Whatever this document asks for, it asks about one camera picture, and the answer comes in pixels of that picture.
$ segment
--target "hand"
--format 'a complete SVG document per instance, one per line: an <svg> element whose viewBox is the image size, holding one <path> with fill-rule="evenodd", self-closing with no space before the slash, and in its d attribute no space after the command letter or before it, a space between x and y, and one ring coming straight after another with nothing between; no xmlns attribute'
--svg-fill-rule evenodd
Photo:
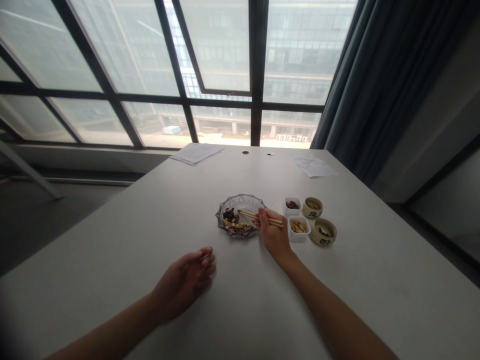
<svg viewBox="0 0 480 360"><path fill-rule="evenodd" d="M253 219L251 222L256 226L260 226L261 239L263 245L270 253L271 257L278 263L287 261L294 252L290 247L289 230L287 218L270 209L259 208L256 214L260 221ZM281 220L283 228L279 228L269 224L269 219Z"/></svg>
<svg viewBox="0 0 480 360"><path fill-rule="evenodd" d="M183 313L205 288L210 285L216 266L213 249L203 247L198 252L182 256L163 274L150 296L156 304L158 321L164 323Z"/></svg>

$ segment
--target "window frame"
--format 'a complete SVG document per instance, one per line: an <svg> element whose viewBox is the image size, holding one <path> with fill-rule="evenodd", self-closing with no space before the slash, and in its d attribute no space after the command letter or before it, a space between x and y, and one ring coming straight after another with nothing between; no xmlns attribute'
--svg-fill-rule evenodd
<svg viewBox="0 0 480 360"><path fill-rule="evenodd" d="M13 72L21 79L22 82L0 81L0 94L3 95L24 95L38 97L51 111L59 123L67 130L73 137L76 143L69 143L68 146L88 147L88 148L113 148L113 149L157 149L157 150L179 150L171 147L153 147L145 146L133 125L126 109L122 102L139 102L139 103L154 103L154 104L175 104L181 105L185 114L188 125L191 141L198 143L198 135L195 128L194 118L192 115L191 106L204 107L220 107L220 108L238 108L250 109L250 145L260 146L261 127L262 127L262 111L286 111L286 112L303 112L303 113L323 113L324 105L312 104L295 104L295 103L279 103L263 101L264 97L264 78L265 78L265 62L267 58L267 25L269 14L268 0L249 0L248 2L248 27L249 27L249 60L250 60L250 91L228 91L228 90L214 90L205 89L201 78L193 46L188 34L187 25L183 17L179 0L171 0L174 6L180 29L182 31L185 45L190 55L194 72L197 77L200 90L204 94L215 95L232 95L232 96L251 96L250 101L236 101L236 100L214 100L187 97L187 92L182 79L180 70L180 59L177 57L173 35L169 26L167 18L167 11L163 0L154 0L160 25L165 37L165 43L168 50L168 55L173 68L175 82L178 88L179 96L164 96L164 95L147 95L147 94L133 94L133 93L117 93L114 90L112 82L110 81L107 72L103 68L99 57L97 56L93 45L90 43L86 32L83 30L79 19L76 17L68 0L51 0L62 21L70 32L73 40L80 49L88 66L90 67L94 77L98 81L103 92L93 91L79 91L79 90L59 90L59 89L45 89L39 88L31 80L28 74L16 62L9 51L0 43L0 56L13 70ZM337 70L341 63L342 57L337 64ZM330 85L332 88L335 82L336 74ZM120 120L128 137L130 138L133 147L127 145L111 145L111 144L91 144L81 141L81 137L77 134L74 127L69 125L69 122L62 118L56 111L54 106L49 102L48 98L68 98L68 99L83 99L83 100L105 100L110 103L116 116ZM2 127L14 140L6 140L11 143L21 144L40 144L40 145L61 145L65 143L56 143L52 141L32 141L23 139L16 133L3 119L0 118L0 127Z"/></svg>

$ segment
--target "curtain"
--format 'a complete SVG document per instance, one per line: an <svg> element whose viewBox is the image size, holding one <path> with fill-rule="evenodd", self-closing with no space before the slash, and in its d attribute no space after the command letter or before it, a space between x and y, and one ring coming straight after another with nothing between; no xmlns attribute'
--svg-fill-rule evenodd
<svg viewBox="0 0 480 360"><path fill-rule="evenodd" d="M359 0L310 148L370 186L479 13L480 0Z"/></svg>

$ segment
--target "glass dish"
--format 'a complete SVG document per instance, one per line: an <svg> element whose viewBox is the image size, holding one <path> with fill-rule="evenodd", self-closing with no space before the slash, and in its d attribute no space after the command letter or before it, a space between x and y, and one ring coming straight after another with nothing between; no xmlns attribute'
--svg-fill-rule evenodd
<svg viewBox="0 0 480 360"><path fill-rule="evenodd" d="M258 197L255 197L253 195L245 195L245 194L230 196L227 200L225 200L220 204L220 208L218 209L218 212L215 214L216 218L218 219L218 227L223 231L225 231L232 238L248 239L256 235L260 231L260 229L252 223L252 219L250 217L247 217L241 214L238 214L240 216L239 222L248 223L249 225L252 225L253 226L252 230L248 232L243 232L243 233L237 233L237 232L228 230L223 223L224 212L226 209L232 209L232 208L235 214L237 214L238 209L256 214L259 208L264 208L264 209L267 208L262 199L259 199Z"/></svg>

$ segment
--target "dried fruit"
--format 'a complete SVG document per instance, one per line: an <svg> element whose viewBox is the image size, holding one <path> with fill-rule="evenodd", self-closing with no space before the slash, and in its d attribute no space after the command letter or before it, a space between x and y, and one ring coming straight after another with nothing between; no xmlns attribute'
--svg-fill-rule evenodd
<svg viewBox="0 0 480 360"><path fill-rule="evenodd" d="M320 209L319 206L318 206L315 202L313 202L313 201L308 201L308 202L306 203L306 205L307 205L309 208L313 209L313 210L318 210L318 209Z"/></svg>
<svg viewBox="0 0 480 360"><path fill-rule="evenodd" d="M297 203L293 200L290 201L290 202L285 201L285 205L289 209L300 209L299 206L297 205Z"/></svg>
<svg viewBox="0 0 480 360"><path fill-rule="evenodd" d="M299 220L290 220L290 227L295 233L306 234L307 227L302 224Z"/></svg>
<svg viewBox="0 0 480 360"><path fill-rule="evenodd" d="M234 213L233 207L225 209L222 222L228 231L243 234L253 229L252 225L249 225L247 222L239 222L239 220L240 216Z"/></svg>
<svg viewBox="0 0 480 360"><path fill-rule="evenodd" d="M327 232L324 232L321 227L318 228L318 232L322 235L325 235L327 237L330 237L330 235Z"/></svg>

